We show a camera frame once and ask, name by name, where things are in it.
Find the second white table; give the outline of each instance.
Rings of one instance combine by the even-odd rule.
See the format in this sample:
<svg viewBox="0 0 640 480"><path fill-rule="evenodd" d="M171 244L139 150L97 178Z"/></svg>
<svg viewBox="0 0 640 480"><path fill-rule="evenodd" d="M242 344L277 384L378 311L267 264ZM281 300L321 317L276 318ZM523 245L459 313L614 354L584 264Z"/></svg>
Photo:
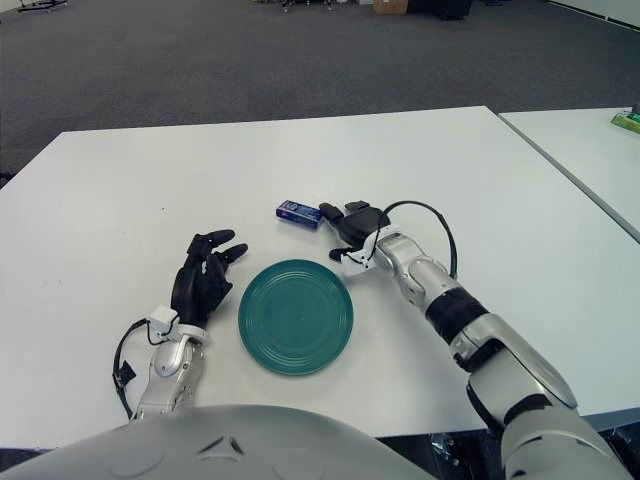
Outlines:
<svg viewBox="0 0 640 480"><path fill-rule="evenodd" d="M623 110L500 116L640 242L640 135L611 123Z"/></svg>

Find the cardboard box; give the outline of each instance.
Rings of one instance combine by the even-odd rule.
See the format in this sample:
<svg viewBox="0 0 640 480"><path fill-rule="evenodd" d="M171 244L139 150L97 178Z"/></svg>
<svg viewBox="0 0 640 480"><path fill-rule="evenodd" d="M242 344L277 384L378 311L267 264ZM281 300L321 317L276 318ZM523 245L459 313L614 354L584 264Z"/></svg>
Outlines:
<svg viewBox="0 0 640 480"><path fill-rule="evenodd" d="M409 0L373 0L373 10L381 15L404 15Z"/></svg>

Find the gray carpet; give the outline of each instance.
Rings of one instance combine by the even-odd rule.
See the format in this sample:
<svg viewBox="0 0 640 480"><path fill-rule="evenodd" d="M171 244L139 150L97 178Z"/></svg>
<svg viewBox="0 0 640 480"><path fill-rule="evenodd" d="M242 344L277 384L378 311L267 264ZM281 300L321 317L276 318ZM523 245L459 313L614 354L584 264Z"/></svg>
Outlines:
<svg viewBox="0 0 640 480"><path fill-rule="evenodd" d="M540 0L475 2L452 22L355 4L69 1L0 16L2 170L68 130L640 100L640 34Z"/></svg>

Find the black cable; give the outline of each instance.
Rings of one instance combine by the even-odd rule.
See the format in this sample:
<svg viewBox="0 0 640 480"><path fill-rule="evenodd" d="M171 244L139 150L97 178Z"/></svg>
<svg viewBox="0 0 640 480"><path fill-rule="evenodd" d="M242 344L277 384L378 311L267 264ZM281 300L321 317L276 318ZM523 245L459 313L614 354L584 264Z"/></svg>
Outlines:
<svg viewBox="0 0 640 480"><path fill-rule="evenodd" d="M147 323L147 340L149 341L149 344L153 347L157 347L158 345L166 342L167 340L160 340L159 342L153 342L151 341L151 333L149 332L149 324Z"/></svg>
<svg viewBox="0 0 640 480"><path fill-rule="evenodd" d="M143 318L142 320L138 320L137 322L135 322L133 325L129 327L129 329L126 331L124 336L120 339L120 343L118 343L118 348L116 348L116 354L113 357L113 374L111 376L113 377L113 383L116 386L116 393L118 394L118 398L120 398L120 401L122 402L122 406L124 407L125 412L127 412L127 418L129 419L131 419L131 417L133 416L133 412L129 407L129 403L127 402L127 397L124 393L125 384L120 378L120 355L122 353L122 347L124 345L124 342L127 340L127 337L131 334L131 332L133 332L137 328L140 328L144 324L146 324L148 327L149 320L147 320L146 318Z"/></svg>
<svg viewBox="0 0 640 480"><path fill-rule="evenodd" d="M431 213L433 213L436 217L438 217L438 220L440 220L440 223L444 227L445 231L447 232L447 237L449 238L449 250L451 252L449 276L455 279L458 276L458 250L456 249L456 242L453 239L453 234L449 229L449 225L447 224L447 221L444 219L444 216L439 211L437 211L431 205L418 202L417 200L401 200L399 202L392 203L382 211L382 213L378 217L378 230L376 231L376 237L373 241L373 248L371 249L371 255L369 255L369 258L367 258L367 261L371 260L371 257L373 257L373 254L376 251L376 246L378 244L378 237L380 236L380 230L382 229L382 220L389 214L389 212L391 212L391 210L393 210L396 207L399 207L400 205L418 205L420 207L426 208Z"/></svg>
<svg viewBox="0 0 640 480"><path fill-rule="evenodd" d="M173 324L174 322L178 319L178 315L176 315L175 317L173 317L173 320L171 320L171 324L169 325L169 330L167 330L164 333L161 333L160 336L162 337L166 337L167 335L169 335L171 333L171 330L173 330ZM150 333L150 322L147 322L147 340L149 341L149 343L154 346L157 347L158 345L168 342L169 340L160 340L159 342L153 342L151 341L151 333Z"/></svg>

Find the teal plate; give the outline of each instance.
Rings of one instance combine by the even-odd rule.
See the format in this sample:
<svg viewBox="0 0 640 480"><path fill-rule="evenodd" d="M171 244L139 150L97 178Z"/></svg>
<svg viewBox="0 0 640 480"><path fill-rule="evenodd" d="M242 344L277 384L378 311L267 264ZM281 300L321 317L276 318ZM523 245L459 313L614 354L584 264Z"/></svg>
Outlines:
<svg viewBox="0 0 640 480"><path fill-rule="evenodd" d="M240 335L262 366L306 375L329 365L349 341L353 306L333 272L307 260L271 265L242 296Z"/></svg>

